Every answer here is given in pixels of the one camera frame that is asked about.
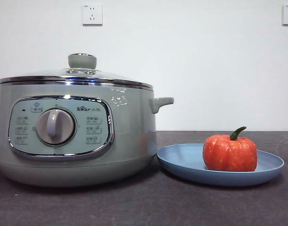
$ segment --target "control panel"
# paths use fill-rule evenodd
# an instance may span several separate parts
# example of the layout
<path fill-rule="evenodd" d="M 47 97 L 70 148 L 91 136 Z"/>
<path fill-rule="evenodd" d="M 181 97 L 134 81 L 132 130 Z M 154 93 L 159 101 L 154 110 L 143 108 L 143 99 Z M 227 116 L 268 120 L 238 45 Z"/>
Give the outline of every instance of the control panel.
<path fill-rule="evenodd" d="M 49 156 L 73 156 L 109 148 L 113 133 L 111 110 L 105 101 L 67 95 L 16 102 L 8 129 L 14 150 Z"/>

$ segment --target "countertop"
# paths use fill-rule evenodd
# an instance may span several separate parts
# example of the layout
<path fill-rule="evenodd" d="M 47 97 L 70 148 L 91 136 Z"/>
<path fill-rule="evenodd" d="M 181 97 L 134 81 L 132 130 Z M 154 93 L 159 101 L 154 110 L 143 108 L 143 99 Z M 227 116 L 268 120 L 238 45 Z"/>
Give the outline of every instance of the countertop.
<path fill-rule="evenodd" d="M 158 148 L 203 143 L 216 131 L 158 131 Z M 142 172 L 79 188 L 23 185 L 0 173 L 0 226 L 288 226 L 288 132 L 242 132 L 285 161 L 272 181 L 249 187 L 189 182 L 157 159 Z"/>

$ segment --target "pot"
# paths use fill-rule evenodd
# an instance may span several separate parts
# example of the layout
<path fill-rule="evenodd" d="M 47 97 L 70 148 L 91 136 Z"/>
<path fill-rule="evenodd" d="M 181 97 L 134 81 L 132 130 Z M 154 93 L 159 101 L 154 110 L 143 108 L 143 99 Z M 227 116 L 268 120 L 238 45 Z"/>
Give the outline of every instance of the pot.
<path fill-rule="evenodd" d="M 20 183 L 70 187 L 133 175 L 156 153 L 155 114 L 173 98 L 95 70 L 72 54 L 70 68 L 0 79 L 0 171 Z"/>

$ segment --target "blue plate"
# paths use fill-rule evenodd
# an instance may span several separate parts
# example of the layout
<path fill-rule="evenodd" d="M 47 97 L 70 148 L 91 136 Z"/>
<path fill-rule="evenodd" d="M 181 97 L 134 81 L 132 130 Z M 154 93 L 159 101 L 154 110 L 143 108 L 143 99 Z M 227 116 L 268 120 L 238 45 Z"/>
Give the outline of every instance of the blue plate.
<path fill-rule="evenodd" d="M 204 144 L 170 145 L 156 153 L 168 172 L 186 180 L 216 186 L 251 186 L 272 180 L 284 161 L 274 154 L 257 150 L 257 168 L 252 172 L 208 170 L 202 158 Z"/>

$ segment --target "power outlet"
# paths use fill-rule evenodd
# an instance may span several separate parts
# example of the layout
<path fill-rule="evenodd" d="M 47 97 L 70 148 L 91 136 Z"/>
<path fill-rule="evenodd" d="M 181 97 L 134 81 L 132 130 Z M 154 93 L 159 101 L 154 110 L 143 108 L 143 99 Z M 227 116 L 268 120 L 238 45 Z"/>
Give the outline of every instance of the power outlet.
<path fill-rule="evenodd" d="M 283 19 L 282 24 L 288 25 L 288 5 L 283 5 Z"/>
<path fill-rule="evenodd" d="M 102 25 L 102 4 L 91 4 L 82 6 L 82 23 L 83 25 Z"/>

